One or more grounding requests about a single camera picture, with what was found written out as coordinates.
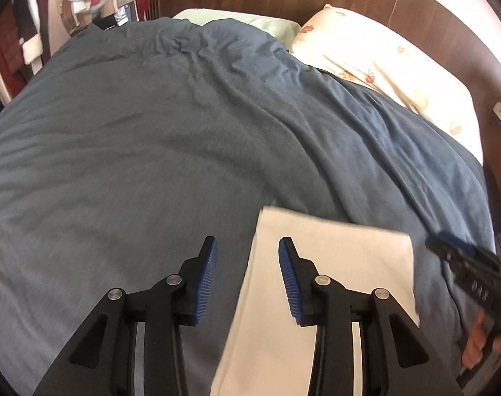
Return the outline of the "person's right hand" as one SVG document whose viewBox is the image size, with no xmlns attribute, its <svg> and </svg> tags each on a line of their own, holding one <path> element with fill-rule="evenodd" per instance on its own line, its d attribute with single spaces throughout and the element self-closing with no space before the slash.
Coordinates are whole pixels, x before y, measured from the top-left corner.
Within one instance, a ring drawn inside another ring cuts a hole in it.
<svg viewBox="0 0 501 396">
<path fill-rule="evenodd" d="M 486 313 L 481 310 L 469 332 L 469 336 L 462 354 L 462 365 L 467 369 L 476 367 L 483 358 L 483 352 L 487 341 L 487 334 L 484 328 Z M 492 351 L 501 355 L 501 334 L 493 342 Z"/>
</svg>

